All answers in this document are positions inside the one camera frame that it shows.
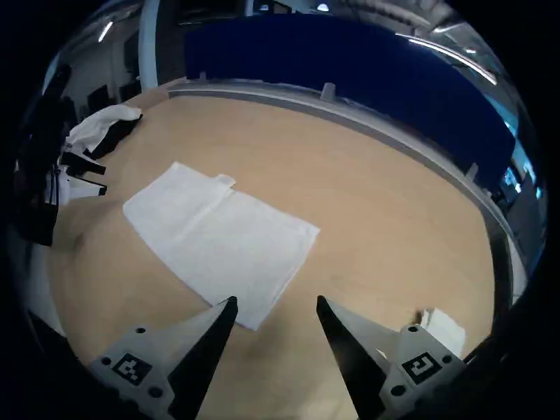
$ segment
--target table surface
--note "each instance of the table surface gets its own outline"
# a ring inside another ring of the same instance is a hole
[[[321,324],[317,295],[400,329],[438,307],[467,332],[490,331],[494,275],[475,205],[397,150],[283,108],[177,97],[144,113],[101,160],[104,197],[59,212],[50,287],[76,355],[89,363],[133,326],[168,326],[208,305],[139,238],[123,204],[179,161],[321,229],[258,331],[234,326],[201,419],[355,419]]]

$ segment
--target desk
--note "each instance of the desk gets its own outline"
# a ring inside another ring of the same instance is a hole
[[[150,108],[101,163],[104,197],[61,209],[48,253],[51,291],[88,363],[127,329],[207,308],[123,215],[133,194],[179,161],[302,218],[321,233],[257,332],[236,325],[201,419],[355,419],[315,315],[323,294],[394,329],[438,307],[466,329],[465,354],[490,331],[494,275],[475,205],[443,178],[364,134],[247,101],[176,97]]]

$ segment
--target blue partition wall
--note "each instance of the blue partition wall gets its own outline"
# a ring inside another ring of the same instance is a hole
[[[321,90],[399,120],[495,191],[515,140],[492,105],[431,50],[385,28],[321,15],[206,24],[185,35],[187,78],[244,78]]]

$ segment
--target white towel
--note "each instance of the white towel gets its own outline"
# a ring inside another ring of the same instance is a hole
[[[113,124],[119,120],[137,120],[141,112],[140,108],[132,108],[124,104],[107,106],[71,129],[66,142],[75,145],[74,150],[88,149],[92,152],[105,138]]]
[[[175,162],[125,203],[141,238],[215,305],[237,296],[237,321],[256,330],[303,265],[319,229]]]
[[[465,345],[466,332],[441,309],[430,308],[422,311],[420,325],[446,346],[455,356],[461,358]]]

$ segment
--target ceiling light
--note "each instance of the ceiling light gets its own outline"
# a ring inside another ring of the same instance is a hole
[[[113,22],[109,22],[107,25],[105,25],[105,28],[103,29],[103,32],[101,33],[101,35],[99,35],[99,39],[97,40],[97,42],[103,41],[103,38],[105,38],[105,35],[107,35],[107,32],[109,32],[109,29],[112,26],[113,26]]]
[[[444,32],[450,31],[451,29],[455,29],[457,27],[460,27],[464,22],[459,22],[459,23],[455,23],[455,24],[450,24],[447,26],[441,26],[441,27],[436,27],[434,28],[433,32],[436,34],[443,34]]]
[[[478,63],[472,61],[471,59],[465,57],[464,55],[461,55],[461,54],[453,51],[451,48],[444,47],[443,45],[436,44],[434,42],[427,41],[426,39],[418,38],[416,36],[404,35],[404,34],[399,34],[399,33],[396,33],[395,35],[407,38],[409,42],[418,44],[418,45],[423,46],[423,47],[431,48],[432,50],[436,50],[439,53],[448,55],[448,56],[454,58],[455,60],[460,61],[461,63],[463,63],[467,67],[470,67],[472,70],[476,71],[479,75],[484,77],[486,80],[488,80],[494,86],[496,86],[498,84],[498,81],[496,80],[496,77],[492,73],[490,73],[486,69],[482,68]]]

